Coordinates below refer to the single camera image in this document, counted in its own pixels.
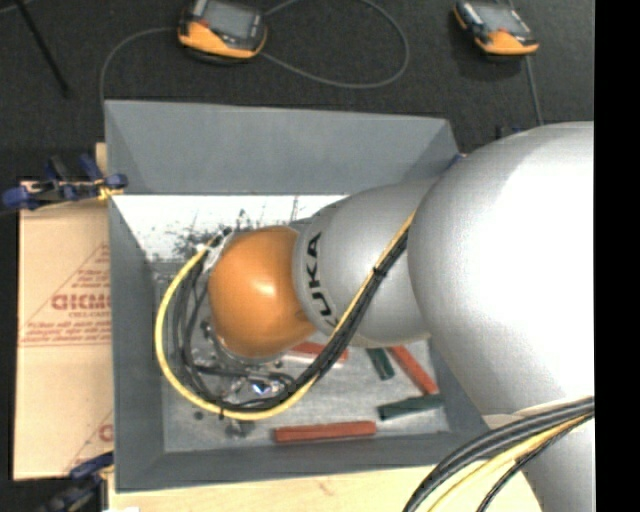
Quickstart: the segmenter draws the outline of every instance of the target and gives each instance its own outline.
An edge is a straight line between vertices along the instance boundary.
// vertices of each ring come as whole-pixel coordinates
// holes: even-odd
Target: cable bundle
[[[173,281],[169,284],[158,307],[154,344],[158,364],[160,365],[162,373],[184,398],[194,405],[221,417],[226,416],[237,420],[254,421],[270,418],[285,411],[297,403],[311,386],[331,369],[347,348],[380,283],[385,278],[389,269],[404,252],[407,246],[409,227],[413,221],[414,214],[415,212],[405,220],[374,267],[369,271],[367,278],[340,318],[325,348],[318,357],[293,382],[285,383],[285,387],[280,393],[267,398],[251,400],[243,404],[227,402],[222,397],[211,393],[211,391],[206,388],[204,382],[202,382],[198,372],[193,371],[194,369],[197,370],[197,367],[195,364],[192,364],[193,361],[189,360],[189,358],[192,357],[190,350],[185,350],[185,346],[189,346],[188,337],[190,337],[193,332],[195,322],[192,318],[186,324],[184,323],[184,312],[188,300],[185,297],[188,297],[190,290],[194,288],[195,282],[202,273],[201,261],[207,254],[209,247],[216,243],[217,239],[212,239],[180,269]],[[172,321],[172,339],[174,348],[178,351],[181,373],[187,376],[185,379],[187,385],[185,385],[171,369],[164,348],[163,335],[165,318],[167,317],[169,305],[174,298],[176,300],[176,306],[174,307]],[[196,296],[196,306],[200,304],[203,299],[204,294]]]
[[[488,460],[453,484],[425,512],[443,510],[467,486],[496,473],[501,476],[480,503],[476,512],[485,512],[497,493],[524,464],[545,448],[595,416],[593,397],[555,407],[492,430],[445,458],[418,486],[403,512],[415,512],[436,489],[469,465]]]

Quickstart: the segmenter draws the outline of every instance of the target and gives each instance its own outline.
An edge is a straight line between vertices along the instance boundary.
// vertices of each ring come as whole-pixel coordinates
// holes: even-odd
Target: cardboard sheet
[[[13,478],[113,449],[107,206],[22,212]]]

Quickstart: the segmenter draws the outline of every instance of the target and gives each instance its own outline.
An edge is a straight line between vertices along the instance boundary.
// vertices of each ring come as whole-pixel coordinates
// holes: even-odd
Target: orange dome
[[[297,237],[289,227],[267,227],[237,234],[222,251],[209,276],[209,305],[216,335],[231,352],[270,357],[315,331],[293,288]]]

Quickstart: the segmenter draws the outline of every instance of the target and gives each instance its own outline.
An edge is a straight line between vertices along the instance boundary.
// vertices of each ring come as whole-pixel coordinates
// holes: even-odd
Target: wooden surface
[[[330,475],[294,480],[248,482],[116,493],[108,475],[109,510],[113,512],[400,512],[432,467]],[[492,482],[461,494],[446,510],[475,512]],[[490,512],[540,512],[521,474],[495,498]]]

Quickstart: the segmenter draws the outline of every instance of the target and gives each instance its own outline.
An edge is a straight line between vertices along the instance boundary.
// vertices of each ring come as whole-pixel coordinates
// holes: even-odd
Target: device screen
[[[204,10],[203,17],[214,30],[219,30],[231,37],[246,38],[253,25],[255,12],[237,4],[210,1]]]
[[[504,28],[507,32],[514,35],[527,35],[529,30],[524,23],[519,21],[509,9],[501,9],[492,5],[474,4],[473,9],[482,21],[486,24],[489,31]]]

